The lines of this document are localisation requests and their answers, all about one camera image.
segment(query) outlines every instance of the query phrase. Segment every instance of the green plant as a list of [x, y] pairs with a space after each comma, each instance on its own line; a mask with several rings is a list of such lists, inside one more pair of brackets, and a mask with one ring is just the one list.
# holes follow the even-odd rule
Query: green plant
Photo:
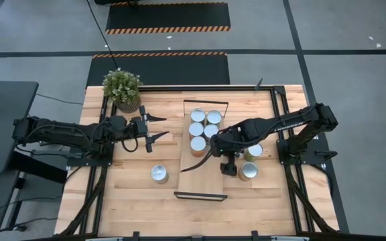
[[120, 70], [110, 71], [104, 76], [104, 96], [117, 103], [131, 102], [139, 96], [138, 86], [142, 85], [139, 76]]

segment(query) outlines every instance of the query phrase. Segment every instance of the butcher block tabletop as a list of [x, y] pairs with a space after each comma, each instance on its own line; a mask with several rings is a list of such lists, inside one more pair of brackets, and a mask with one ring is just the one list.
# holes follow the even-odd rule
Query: butcher block tabletop
[[[286, 85], [285, 91], [290, 111], [307, 106], [301, 85]], [[108, 168], [105, 183], [100, 237], [132, 236], [134, 231], [139, 231], [141, 236], [250, 236], [252, 230], [257, 230], [259, 235], [296, 234], [285, 172], [278, 160], [277, 134], [269, 135], [261, 142], [264, 152], [255, 161], [259, 169], [255, 178], [241, 181], [238, 177], [223, 175], [222, 192], [228, 197], [224, 201], [174, 196], [180, 176], [184, 116], [189, 111], [183, 101], [228, 102], [223, 123], [223, 127], [228, 127], [246, 118], [273, 118], [270, 91], [147, 91], [141, 92], [141, 99], [149, 114], [167, 118], [149, 123], [150, 134], [169, 133], [153, 144], [152, 153], [145, 150], [144, 139], [138, 139], [138, 149], [133, 153], [126, 152], [120, 143], [115, 144], [113, 164]], [[102, 103], [102, 87], [88, 87], [80, 124], [97, 123]], [[278, 106], [282, 113], [281, 98], [278, 98]], [[125, 114], [118, 110], [116, 115], [129, 120], [139, 116], [139, 112]], [[294, 131], [298, 133], [301, 129], [297, 127]], [[125, 144], [128, 149], [135, 146], [133, 141]], [[238, 167], [244, 162], [243, 158], [235, 161]], [[168, 172], [169, 179], [165, 184], [158, 184], [151, 178], [151, 168], [156, 165], [163, 165]], [[337, 230], [325, 174], [308, 165], [302, 167], [311, 204], [328, 225]], [[63, 231], [82, 207], [89, 171], [90, 167], [83, 167], [67, 181], [55, 233]], [[222, 174], [217, 170], [214, 175]], [[307, 230], [304, 209], [299, 201], [298, 205], [303, 230]], [[94, 205], [88, 216], [87, 231], [91, 231]]]

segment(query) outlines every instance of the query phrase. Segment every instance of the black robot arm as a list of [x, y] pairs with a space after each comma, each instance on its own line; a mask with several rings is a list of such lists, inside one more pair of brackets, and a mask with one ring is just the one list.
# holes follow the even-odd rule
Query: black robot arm
[[[244, 149], [258, 144], [272, 133], [293, 127], [307, 125], [298, 135], [290, 137], [287, 152], [290, 155], [301, 155], [308, 141], [321, 131], [332, 131], [338, 122], [329, 106], [315, 104], [280, 117], [264, 119], [249, 118], [218, 132], [210, 139], [210, 154], [215, 157], [225, 155], [229, 163], [222, 164], [223, 174], [236, 175], [235, 155]], [[200, 167], [209, 158], [205, 156], [198, 164], [182, 171]]]
[[62, 123], [36, 116], [27, 117], [14, 121], [13, 138], [22, 145], [45, 141], [75, 147], [89, 157], [99, 158], [105, 154], [107, 143], [121, 141], [126, 149], [123, 141], [145, 137], [147, 152], [152, 152], [151, 144], [167, 132], [150, 137], [147, 122], [164, 121], [165, 118], [145, 113], [144, 106], [140, 106], [139, 110], [141, 117], [133, 117], [129, 123], [123, 116], [111, 116], [99, 124], [91, 125]]

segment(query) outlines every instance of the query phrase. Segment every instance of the gray floor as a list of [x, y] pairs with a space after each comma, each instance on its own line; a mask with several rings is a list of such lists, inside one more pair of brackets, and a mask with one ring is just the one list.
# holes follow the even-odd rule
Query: gray floor
[[[229, 32], [107, 39], [114, 50], [294, 49], [282, 0], [227, 2]], [[386, 1], [290, 4], [304, 50], [386, 49]], [[104, 27], [109, 7], [92, 6]], [[5, 0], [0, 9], [0, 52], [93, 50], [106, 48], [85, 0]], [[340, 123], [327, 137], [330, 148], [339, 152], [334, 166], [350, 231], [386, 235], [386, 55], [305, 59], [317, 101], [330, 105]], [[255, 84], [260, 78], [264, 84], [304, 83], [295, 55], [232, 54], [228, 60], [232, 84]], [[0, 58], [0, 80], [37, 81], [40, 94], [82, 102], [90, 61], [91, 57]], [[78, 122], [81, 108], [37, 96], [30, 114]], [[57, 203], [25, 204], [19, 221], [57, 213]], [[27, 232], [6, 232], [0, 240], [48, 237], [54, 224], [31, 224]]]

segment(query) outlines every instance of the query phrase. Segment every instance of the tin can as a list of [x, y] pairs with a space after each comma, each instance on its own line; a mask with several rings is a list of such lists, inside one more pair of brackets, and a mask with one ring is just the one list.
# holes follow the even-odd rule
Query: tin can
[[263, 154], [263, 147], [260, 144], [248, 147], [244, 151], [244, 158], [247, 161], [255, 161]]
[[192, 111], [190, 119], [192, 122], [199, 122], [202, 125], [205, 125], [205, 112], [202, 109], [196, 108]]
[[200, 137], [204, 133], [204, 126], [200, 123], [192, 123], [188, 127], [188, 136], [190, 140], [192, 140], [194, 137]]
[[217, 132], [218, 132], [218, 126], [216, 126], [214, 124], [207, 125], [205, 127], [205, 131], [204, 131], [206, 142], [209, 142], [211, 137], [213, 135], [217, 134]]
[[246, 162], [242, 165], [241, 170], [238, 171], [239, 179], [242, 181], [249, 181], [251, 178], [257, 176], [258, 168], [254, 163]]
[[216, 111], [216, 110], [210, 111], [210, 112], [206, 115], [206, 121], [207, 121], [208, 124], [214, 124], [214, 125], [216, 125], [218, 128], [220, 128], [220, 123], [221, 123], [221, 113], [219, 113], [219, 112]]
[[206, 141], [203, 137], [194, 137], [190, 141], [190, 150], [195, 157], [201, 157], [205, 154]]
[[151, 177], [158, 184], [164, 184], [168, 181], [169, 175], [163, 165], [156, 165], [151, 169]]

